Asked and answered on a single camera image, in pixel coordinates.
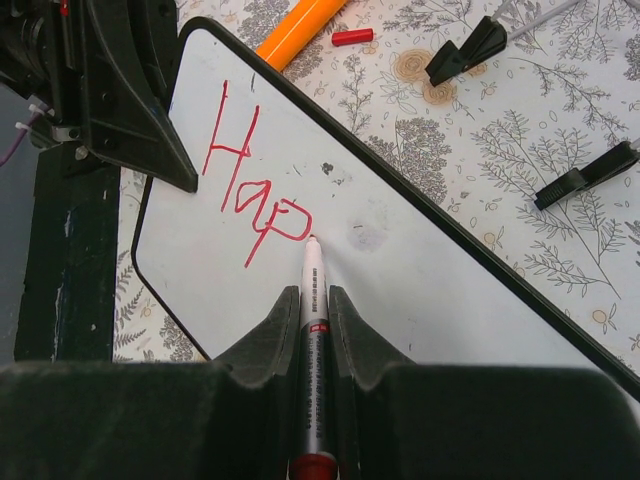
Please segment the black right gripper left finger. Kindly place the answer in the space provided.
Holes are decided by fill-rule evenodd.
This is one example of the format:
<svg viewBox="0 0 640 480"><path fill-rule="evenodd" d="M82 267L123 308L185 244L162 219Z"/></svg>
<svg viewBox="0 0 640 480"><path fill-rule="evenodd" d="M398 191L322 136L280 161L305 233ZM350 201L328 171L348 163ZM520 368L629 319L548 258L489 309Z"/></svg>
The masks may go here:
<svg viewBox="0 0 640 480"><path fill-rule="evenodd" d="M5 479L282 479L299 292L216 359L1 371Z"/></svg>

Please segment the red white marker pen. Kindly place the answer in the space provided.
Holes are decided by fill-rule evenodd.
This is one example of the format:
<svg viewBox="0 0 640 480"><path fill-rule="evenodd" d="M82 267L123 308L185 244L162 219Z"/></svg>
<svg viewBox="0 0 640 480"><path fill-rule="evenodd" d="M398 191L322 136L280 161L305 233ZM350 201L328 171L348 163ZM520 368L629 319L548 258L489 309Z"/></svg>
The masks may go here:
<svg viewBox="0 0 640 480"><path fill-rule="evenodd" d="M338 462L331 367L331 333L322 249L305 245L300 291L300 345L291 479L335 479Z"/></svg>

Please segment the black framed whiteboard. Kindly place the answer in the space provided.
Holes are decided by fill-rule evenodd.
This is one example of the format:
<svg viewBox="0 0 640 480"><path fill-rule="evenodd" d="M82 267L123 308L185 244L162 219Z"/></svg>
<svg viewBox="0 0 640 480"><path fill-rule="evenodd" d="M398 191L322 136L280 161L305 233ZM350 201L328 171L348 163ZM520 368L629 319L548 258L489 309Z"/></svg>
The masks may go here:
<svg viewBox="0 0 640 480"><path fill-rule="evenodd" d="M218 22L179 36L169 117L198 189L146 183L132 245L148 289L208 357L301 279L310 237L329 284L421 363L638 376Z"/></svg>

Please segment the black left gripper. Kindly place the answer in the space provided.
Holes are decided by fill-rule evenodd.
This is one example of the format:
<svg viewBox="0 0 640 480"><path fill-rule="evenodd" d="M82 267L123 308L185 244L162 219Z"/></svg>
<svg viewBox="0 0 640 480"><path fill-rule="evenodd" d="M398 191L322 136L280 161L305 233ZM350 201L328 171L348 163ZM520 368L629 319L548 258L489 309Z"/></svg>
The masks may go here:
<svg viewBox="0 0 640 480"><path fill-rule="evenodd" d="M55 142L192 193L168 117L178 52L172 1L1 3L1 83L45 104Z"/></svg>

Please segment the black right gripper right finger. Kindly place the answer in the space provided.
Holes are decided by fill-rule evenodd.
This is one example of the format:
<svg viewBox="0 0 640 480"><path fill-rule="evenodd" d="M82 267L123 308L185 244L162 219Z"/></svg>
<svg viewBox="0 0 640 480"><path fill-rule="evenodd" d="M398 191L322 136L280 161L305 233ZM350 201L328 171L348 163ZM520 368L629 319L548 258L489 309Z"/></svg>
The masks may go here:
<svg viewBox="0 0 640 480"><path fill-rule="evenodd" d="M635 479L639 426L587 369L420 365L329 291L344 479Z"/></svg>

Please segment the red marker cap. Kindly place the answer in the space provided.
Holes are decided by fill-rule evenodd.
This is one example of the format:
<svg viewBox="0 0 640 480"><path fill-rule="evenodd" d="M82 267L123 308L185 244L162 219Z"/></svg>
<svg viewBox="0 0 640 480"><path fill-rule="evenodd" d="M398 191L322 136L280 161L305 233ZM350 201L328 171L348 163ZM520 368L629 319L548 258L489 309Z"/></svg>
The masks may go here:
<svg viewBox="0 0 640 480"><path fill-rule="evenodd" d="M374 31L372 28L345 30L333 33L331 43L333 46L340 47L371 42L373 38Z"/></svg>

